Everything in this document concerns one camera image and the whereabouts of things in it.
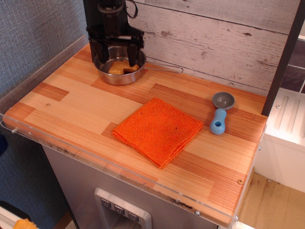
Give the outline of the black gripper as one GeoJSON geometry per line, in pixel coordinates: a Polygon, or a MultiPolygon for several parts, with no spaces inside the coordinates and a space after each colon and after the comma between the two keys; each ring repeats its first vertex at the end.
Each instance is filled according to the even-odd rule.
{"type": "Polygon", "coordinates": [[[98,7],[98,9],[102,14],[104,33],[101,43],[90,41],[92,61],[95,57],[101,63],[108,61],[107,45],[127,46],[129,65],[133,67],[138,59],[140,49],[144,47],[144,32],[129,24],[128,18],[131,15],[127,12],[126,7],[98,7]]]}

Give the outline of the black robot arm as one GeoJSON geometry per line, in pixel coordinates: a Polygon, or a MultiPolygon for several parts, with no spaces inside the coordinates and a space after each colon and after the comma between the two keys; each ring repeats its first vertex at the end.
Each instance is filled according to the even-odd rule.
{"type": "Polygon", "coordinates": [[[129,65],[134,66],[144,47],[144,32],[132,27],[128,19],[137,17],[138,8],[130,15],[124,0],[85,0],[83,4],[92,59],[106,63],[109,47],[123,46],[129,65]]]}

